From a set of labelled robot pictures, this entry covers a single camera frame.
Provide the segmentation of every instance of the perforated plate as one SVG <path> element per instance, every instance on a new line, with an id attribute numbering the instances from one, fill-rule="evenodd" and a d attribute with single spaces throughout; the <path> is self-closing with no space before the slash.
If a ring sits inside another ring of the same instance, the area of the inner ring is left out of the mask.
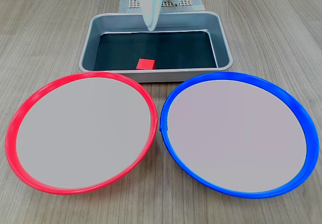
<path id="1" fill-rule="evenodd" d="M 182 0 L 178 5 L 175 5 L 171 2 L 163 2 L 162 7 L 179 7 L 179 6 L 192 6 L 192 0 Z M 136 0 L 129 0 L 130 9 L 140 8 L 140 4 Z"/>

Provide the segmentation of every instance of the wood grain surface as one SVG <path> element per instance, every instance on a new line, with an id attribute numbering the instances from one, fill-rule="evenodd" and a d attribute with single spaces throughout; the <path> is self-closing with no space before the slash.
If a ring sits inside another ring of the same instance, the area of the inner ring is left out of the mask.
<path id="1" fill-rule="evenodd" d="M 322 139 L 322 0 L 203 0 L 220 15 L 234 60 L 230 71 L 267 79 L 311 115 Z M 87 194 L 33 190 L 7 162 L 5 135 L 36 90 L 79 72 L 91 18 L 118 0 L 0 0 L 0 223 L 322 223 L 322 157 L 297 189 L 271 199 L 220 194 L 173 161 L 158 132 L 128 175 Z M 144 84 L 158 114 L 178 84 Z"/>

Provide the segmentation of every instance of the silver tray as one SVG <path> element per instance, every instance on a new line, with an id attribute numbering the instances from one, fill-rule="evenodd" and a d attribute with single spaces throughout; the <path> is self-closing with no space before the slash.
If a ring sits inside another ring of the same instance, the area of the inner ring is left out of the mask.
<path id="1" fill-rule="evenodd" d="M 162 13 L 155 32 L 204 31 L 209 35 L 216 61 L 214 68 L 106 70 L 140 83 L 182 82 L 199 74 L 226 70 L 232 65 L 231 53 L 217 14 L 207 11 Z M 94 71 L 101 35 L 109 33 L 149 33 L 142 14 L 100 14 L 92 18 L 79 61 L 81 71 Z"/>

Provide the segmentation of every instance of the red cube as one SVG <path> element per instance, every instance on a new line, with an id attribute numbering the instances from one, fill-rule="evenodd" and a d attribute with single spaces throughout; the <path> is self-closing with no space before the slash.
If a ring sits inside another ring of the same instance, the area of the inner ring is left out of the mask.
<path id="1" fill-rule="evenodd" d="M 155 61 L 153 59 L 139 59 L 136 69 L 155 69 Z"/>

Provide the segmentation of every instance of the blue plate rim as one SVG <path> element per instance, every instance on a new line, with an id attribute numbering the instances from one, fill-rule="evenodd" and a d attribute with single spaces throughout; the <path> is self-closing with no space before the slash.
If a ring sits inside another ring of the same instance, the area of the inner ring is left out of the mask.
<path id="1" fill-rule="evenodd" d="M 169 113 L 171 104 L 173 100 L 176 98 L 176 96 L 180 92 L 184 91 L 186 88 L 201 82 L 215 81 L 215 80 L 239 81 L 239 82 L 244 82 L 244 83 L 259 87 L 273 94 L 281 101 L 283 101 L 290 108 L 293 114 L 296 116 L 296 118 L 298 119 L 302 127 L 302 130 L 305 136 L 306 157 L 305 157 L 304 165 L 300 170 L 300 172 L 288 183 L 276 189 L 263 191 L 263 192 L 239 192 L 239 191 L 229 190 L 229 189 L 216 186 L 204 180 L 203 178 L 201 178 L 200 176 L 192 172 L 177 156 L 177 154 L 172 148 L 172 145 L 168 137 L 168 113 Z M 216 190 L 223 194 L 240 197 L 240 198 L 250 198 L 250 199 L 270 198 L 270 197 L 275 197 L 278 195 L 285 194 L 297 188 L 305 180 L 307 180 L 307 178 L 313 172 L 317 164 L 318 154 L 319 154 L 319 139 L 318 139 L 317 130 L 311 117 L 304 109 L 304 107 L 294 97 L 292 97 L 288 92 L 286 92 L 279 86 L 267 80 L 264 80 L 262 78 L 255 77 L 245 73 L 240 73 L 240 72 L 212 72 L 212 73 L 202 74 L 202 75 L 193 77 L 181 83 L 178 87 L 176 87 L 171 92 L 171 94 L 168 96 L 167 100 L 165 101 L 165 104 L 163 106 L 161 116 L 160 116 L 160 132 L 162 134 L 164 143 L 169 153 L 171 154 L 172 158 L 188 175 L 190 175 L 192 178 L 194 178 L 201 184 L 209 187 L 210 189 Z"/>

